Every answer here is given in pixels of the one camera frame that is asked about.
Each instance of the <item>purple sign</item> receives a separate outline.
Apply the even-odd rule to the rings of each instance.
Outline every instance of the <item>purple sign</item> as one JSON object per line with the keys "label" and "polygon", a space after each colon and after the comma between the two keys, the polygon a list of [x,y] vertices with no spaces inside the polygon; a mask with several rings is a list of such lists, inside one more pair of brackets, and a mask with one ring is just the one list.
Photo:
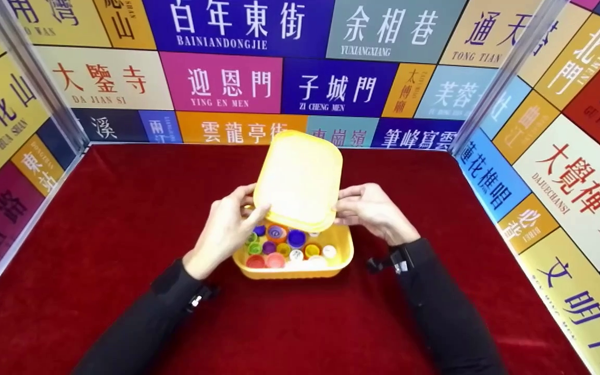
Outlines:
{"label": "purple sign", "polygon": [[284,59],[283,114],[379,117],[393,62]]}
{"label": "purple sign", "polygon": [[464,121],[379,119],[371,148],[447,150]]}
{"label": "purple sign", "polygon": [[335,0],[143,0],[160,51],[326,56]]}

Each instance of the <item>right hand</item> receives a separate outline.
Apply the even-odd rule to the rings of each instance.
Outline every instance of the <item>right hand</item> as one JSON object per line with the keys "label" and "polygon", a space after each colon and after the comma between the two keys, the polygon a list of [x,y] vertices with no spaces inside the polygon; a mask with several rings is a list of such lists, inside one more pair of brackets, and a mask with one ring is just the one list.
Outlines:
{"label": "right hand", "polygon": [[335,204],[335,224],[362,225],[389,246],[414,242],[420,238],[402,211],[376,183],[351,186],[340,190]]}

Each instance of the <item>red velvet cloth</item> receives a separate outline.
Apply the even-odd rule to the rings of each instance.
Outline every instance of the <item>red velvet cloth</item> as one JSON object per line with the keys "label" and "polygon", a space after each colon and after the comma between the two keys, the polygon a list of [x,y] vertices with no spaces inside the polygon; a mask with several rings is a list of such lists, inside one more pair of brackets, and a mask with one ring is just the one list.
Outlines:
{"label": "red velvet cloth", "polygon": [[[0,373],[68,373],[191,249],[210,202],[257,179],[266,151],[93,147],[0,279]],[[343,155],[342,185],[383,186],[476,304],[510,373],[587,373],[448,154]],[[221,295],[155,373],[432,373],[393,275],[365,271],[385,245],[362,228],[353,242],[351,265],[329,279],[249,280],[226,261],[212,276]]]}

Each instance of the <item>blue bottle cap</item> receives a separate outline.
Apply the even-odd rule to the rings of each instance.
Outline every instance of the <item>blue bottle cap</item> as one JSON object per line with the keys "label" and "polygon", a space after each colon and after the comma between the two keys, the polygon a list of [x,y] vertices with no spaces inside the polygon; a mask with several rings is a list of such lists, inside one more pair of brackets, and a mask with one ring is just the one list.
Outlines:
{"label": "blue bottle cap", "polygon": [[258,237],[263,237],[265,235],[265,226],[257,226],[254,228],[254,233],[256,233]]}
{"label": "blue bottle cap", "polygon": [[307,241],[307,236],[305,235],[305,232],[302,232],[302,230],[294,229],[289,231],[286,241],[291,247],[300,248]]}

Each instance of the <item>bottle cap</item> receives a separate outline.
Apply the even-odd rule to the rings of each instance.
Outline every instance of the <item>bottle cap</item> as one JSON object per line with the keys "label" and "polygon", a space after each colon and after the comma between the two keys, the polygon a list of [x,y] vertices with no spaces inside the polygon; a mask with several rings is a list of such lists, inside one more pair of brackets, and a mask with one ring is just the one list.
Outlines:
{"label": "bottle cap", "polygon": [[267,239],[277,244],[286,241],[287,234],[288,232],[283,226],[269,226],[267,228]]}
{"label": "bottle cap", "polygon": [[302,230],[291,230],[289,231],[288,237],[286,237],[286,242],[288,242],[289,245],[295,249],[300,249],[303,247],[306,241],[307,236],[305,235],[305,232],[302,232]]}
{"label": "bottle cap", "polygon": [[272,254],[274,252],[274,250],[277,249],[277,246],[274,244],[274,242],[270,242],[270,241],[264,242],[262,247],[263,247],[262,253],[265,255]]}
{"label": "bottle cap", "polygon": [[305,259],[305,254],[303,254],[300,249],[293,249],[289,253],[289,259],[290,261],[301,261],[302,259]]}
{"label": "bottle cap", "polygon": [[245,263],[249,268],[265,268],[265,259],[260,255],[252,255]]}
{"label": "bottle cap", "polygon": [[321,254],[328,259],[332,259],[338,254],[338,250],[333,245],[326,245],[321,250]]}
{"label": "bottle cap", "polygon": [[258,241],[258,236],[256,235],[256,233],[251,233],[249,237],[247,237],[247,240],[245,240],[245,245],[256,241]]}
{"label": "bottle cap", "polygon": [[309,244],[307,246],[305,246],[305,256],[307,256],[307,258],[311,258],[315,255],[319,255],[321,254],[321,249],[319,249],[319,247],[315,244]]}
{"label": "bottle cap", "polygon": [[277,252],[284,257],[289,256],[291,247],[286,242],[282,242],[281,244],[277,244]]}
{"label": "bottle cap", "polygon": [[263,248],[260,246],[260,244],[258,242],[252,242],[248,245],[248,251],[252,255],[260,254],[260,252],[262,250],[263,250]]}
{"label": "bottle cap", "polygon": [[265,226],[257,226],[254,228],[254,233],[256,233],[258,237],[263,237],[265,235]]}
{"label": "bottle cap", "polygon": [[310,256],[309,259],[307,259],[307,261],[311,263],[312,268],[328,266],[328,259],[325,259],[320,255]]}
{"label": "bottle cap", "polygon": [[265,266],[268,268],[283,268],[286,259],[279,253],[272,253],[265,259]]}

